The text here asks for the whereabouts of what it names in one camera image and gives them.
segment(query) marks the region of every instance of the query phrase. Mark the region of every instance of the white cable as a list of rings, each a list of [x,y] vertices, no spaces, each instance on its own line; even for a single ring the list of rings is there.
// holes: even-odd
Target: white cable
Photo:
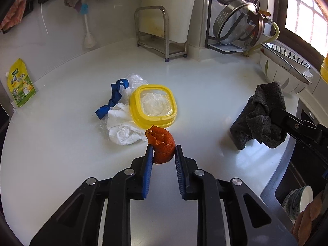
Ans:
[[[44,27],[45,27],[45,29],[46,29],[46,32],[47,32],[47,34],[48,34],[48,36],[49,36],[49,33],[48,33],[48,30],[47,30],[46,24],[45,24],[45,22],[44,22],[43,14],[42,14],[42,3],[40,3],[40,5],[41,5],[41,16],[42,16],[43,24],[44,24]]]

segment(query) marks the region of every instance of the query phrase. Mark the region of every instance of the window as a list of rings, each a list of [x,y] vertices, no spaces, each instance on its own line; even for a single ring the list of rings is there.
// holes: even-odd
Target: window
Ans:
[[[320,70],[328,52],[328,24],[314,0],[275,0],[273,20],[278,40]]]
[[[327,56],[327,22],[314,0],[288,0],[285,28]]]

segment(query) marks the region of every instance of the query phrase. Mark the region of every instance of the patterned bowl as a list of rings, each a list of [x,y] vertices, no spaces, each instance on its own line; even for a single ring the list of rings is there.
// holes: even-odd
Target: patterned bowl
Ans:
[[[283,93],[300,93],[306,87],[306,83],[301,82],[287,70],[291,69],[288,63],[279,66],[263,52],[260,52],[260,63],[267,82],[279,81]]]
[[[290,219],[296,220],[300,212],[313,201],[313,191],[311,186],[304,186],[297,190],[292,190],[282,203],[284,210]]]
[[[294,66],[292,66],[289,60],[285,60],[282,56],[278,55],[276,51],[266,46],[265,44],[261,45],[261,52],[264,53],[267,57],[269,57],[273,62],[281,66],[283,69],[287,70],[290,74],[292,74],[295,78],[299,79],[301,82],[304,82],[305,84],[311,83],[310,79],[304,76],[301,72],[299,72]]]
[[[274,50],[275,53],[295,67],[298,72],[308,78],[313,78],[313,75],[310,72],[311,66],[296,53],[272,43],[266,43],[265,46]]]

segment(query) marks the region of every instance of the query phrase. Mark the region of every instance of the metal screw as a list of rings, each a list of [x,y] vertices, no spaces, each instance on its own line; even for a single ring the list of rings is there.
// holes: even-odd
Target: metal screw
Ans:
[[[88,185],[93,185],[94,183],[96,183],[96,179],[94,177],[89,177],[85,183],[87,183]]]
[[[124,171],[124,174],[126,174],[127,176],[131,176],[134,174],[134,170],[132,168],[128,168]]]
[[[242,184],[242,181],[241,181],[240,178],[234,178],[234,179],[232,180],[232,183],[234,183],[235,185],[239,186],[239,185]]]
[[[201,169],[197,169],[197,170],[194,171],[194,174],[196,176],[203,176],[204,175],[204,171],[201,170]]]

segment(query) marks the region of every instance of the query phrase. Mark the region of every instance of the white countertop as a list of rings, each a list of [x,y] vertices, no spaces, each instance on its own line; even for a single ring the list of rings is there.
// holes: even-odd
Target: white countertop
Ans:
[[[256,86],[265,83],[252,59],[165,63],[141,47],[112,44],[39,79],[37,94],[14,112],[2,152],[1,199],[6,221],[24,245],[85,179],[113,177],[144,155],[147,142],[112,143],[95,114],[110,99],[110,84],[130,73],[171,89],[178,117],[169,131],[199,168],[222,180],[239,177],[257,195],[270,180],[287,141],[269,149],[253,140],[238,151],[229,137]],[[295,114],[298,97],[285,101]],[[197,202],[181,199],[174,160],[154,165],[147,199],[131,201],[132,246],[196,245],[196,236]]]

